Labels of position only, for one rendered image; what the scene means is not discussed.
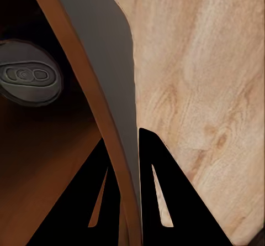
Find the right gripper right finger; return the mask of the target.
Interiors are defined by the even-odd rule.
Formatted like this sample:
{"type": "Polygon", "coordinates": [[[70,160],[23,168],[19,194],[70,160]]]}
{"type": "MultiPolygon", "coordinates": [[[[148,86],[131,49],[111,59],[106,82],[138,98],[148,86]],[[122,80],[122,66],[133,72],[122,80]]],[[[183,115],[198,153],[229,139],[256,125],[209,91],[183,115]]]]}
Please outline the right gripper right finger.
{"type": "Polygon", "coordinates": [[[159,136],[139,128],[143,246],[233,246],[159,136]],[[161,224],[154,166],[173,227],[161,224]]]}

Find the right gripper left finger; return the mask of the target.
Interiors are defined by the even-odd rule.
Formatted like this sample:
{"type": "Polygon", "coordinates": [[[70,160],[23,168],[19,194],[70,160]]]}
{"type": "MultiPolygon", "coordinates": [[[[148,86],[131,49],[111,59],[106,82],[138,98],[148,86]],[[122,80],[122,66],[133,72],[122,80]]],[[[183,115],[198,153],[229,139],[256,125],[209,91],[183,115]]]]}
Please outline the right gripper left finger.
{"type": "Polygon", "coordinates": [[[120,190],[103,137],[26,246],[118,246],[120,190]],[[98,222],[88,227],[106,177],[98,222]]]}

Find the trash can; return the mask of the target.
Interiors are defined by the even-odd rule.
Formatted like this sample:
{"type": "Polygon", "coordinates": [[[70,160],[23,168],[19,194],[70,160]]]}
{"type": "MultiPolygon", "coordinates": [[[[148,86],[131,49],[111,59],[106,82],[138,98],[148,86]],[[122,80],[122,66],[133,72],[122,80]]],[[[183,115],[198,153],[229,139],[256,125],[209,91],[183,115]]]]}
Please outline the trash can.
{"type": "Polygon", "coordinates": [[[27,245],[102,137],[120,190],[118,246],[143,246],[128,20],[115,0],[0,0],[0,34],[40,8],[75,76],[47,106],[0,92],[0,246],[27,245]]]}

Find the can of soda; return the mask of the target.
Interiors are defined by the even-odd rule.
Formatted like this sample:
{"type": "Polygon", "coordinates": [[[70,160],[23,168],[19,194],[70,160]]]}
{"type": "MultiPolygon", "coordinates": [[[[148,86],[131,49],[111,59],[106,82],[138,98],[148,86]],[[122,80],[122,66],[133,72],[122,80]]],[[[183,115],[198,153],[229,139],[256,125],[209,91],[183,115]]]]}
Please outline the can of soda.
{"type": "Polygon", "coordinates": [[[42,9],[0,34],[0,92],[31,107],[66,92],[75,74],[42,9]]]}

